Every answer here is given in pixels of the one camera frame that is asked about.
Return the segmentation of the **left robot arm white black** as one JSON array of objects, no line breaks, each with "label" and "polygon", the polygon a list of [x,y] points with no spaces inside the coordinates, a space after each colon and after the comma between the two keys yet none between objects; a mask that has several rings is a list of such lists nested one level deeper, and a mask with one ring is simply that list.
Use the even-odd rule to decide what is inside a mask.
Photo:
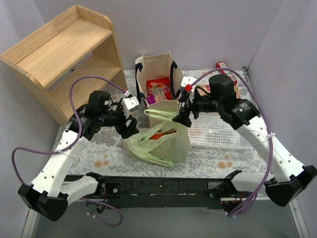
[{"label": "left robot arm white black", "polygon": [[93,91],[88,103],[80,106],[67,123],[62,138],[41,172],[18,190],[19,196],[32,210],[51,221],[57,221],[67,207],[85,197],[101,198],[107,192],[103,176],[89,172],[80,179],[63,184],[69,169],[93,136],[102,127],[114,127],[121,138],[137,134],[137,120],[131,113],[140,106],[129,92],[114,102],[110,93]]}]

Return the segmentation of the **purple snack packet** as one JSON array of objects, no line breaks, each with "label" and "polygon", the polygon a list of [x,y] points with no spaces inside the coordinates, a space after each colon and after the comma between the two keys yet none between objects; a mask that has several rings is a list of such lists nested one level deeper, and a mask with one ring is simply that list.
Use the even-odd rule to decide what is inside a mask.
[{"label": "purple snack packet", "polygon": [[149,105],[156,103],[154,95],[150,94],[147,96],[147,102]]}]

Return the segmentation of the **orange tangerine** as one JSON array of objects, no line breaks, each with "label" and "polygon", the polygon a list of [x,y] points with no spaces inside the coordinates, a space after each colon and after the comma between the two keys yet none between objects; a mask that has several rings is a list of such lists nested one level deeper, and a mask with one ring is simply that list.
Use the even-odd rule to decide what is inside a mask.
[{"label": "orange tangerine", "polygon": [[150,140],[158,140],[165,135],[174,134],[175,132],[176,132],[176,130],[172,131],[172,132],[164,132],[164,133],[154,134],[150,137]]}]

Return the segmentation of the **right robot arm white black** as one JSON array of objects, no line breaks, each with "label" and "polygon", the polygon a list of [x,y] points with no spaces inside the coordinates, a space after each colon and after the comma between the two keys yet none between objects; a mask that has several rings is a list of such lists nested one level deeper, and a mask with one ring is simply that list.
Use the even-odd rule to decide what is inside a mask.
[{"label": "right robot arm white black", "polygon": [[237,98],[234,83],[228,76],[210,77],[210,91],[203,96],[194,81],[192,77],[182,79],[178,90],[181,93],[179,114],[173,121],[191,127],[190,114],[197,119],[199,113],[218,113],[252,145],[268,168],[264,176],[247,176],[235,170],[211,189],[211,194],[235,197],[241,192],[255,192],[284,207],[316,178],[316,168],[305,166],[290,154],[266,125],[260,111],[249,100]]}]

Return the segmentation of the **beige canvas tote bag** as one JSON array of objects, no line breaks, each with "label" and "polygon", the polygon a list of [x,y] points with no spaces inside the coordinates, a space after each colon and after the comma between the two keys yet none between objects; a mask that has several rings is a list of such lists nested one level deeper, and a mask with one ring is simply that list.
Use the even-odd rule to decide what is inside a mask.
[{"label": "beige canvas tote bag", "polygon": [[146,109],[178,112],[178,89],[183,73],[170,53],[135,60],[137,98]]}]

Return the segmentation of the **light green plastic bag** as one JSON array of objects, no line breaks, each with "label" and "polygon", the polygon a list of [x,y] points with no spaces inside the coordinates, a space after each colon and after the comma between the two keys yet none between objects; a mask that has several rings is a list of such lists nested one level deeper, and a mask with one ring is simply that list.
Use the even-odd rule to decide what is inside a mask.
[{"label": "light green plastic bag", "polygon": [[[144,110],[151,119],[157,119],[158,124],[152,128],[141,128],[138,134],[122,139],[126,153],[141,160],[172,168],[175,163],[187,159],[190,151],[188,128],[173,122],[176,112],[165,112],[153,109]],[[158,140],[150,140],[154,134],[172,132]]]}]

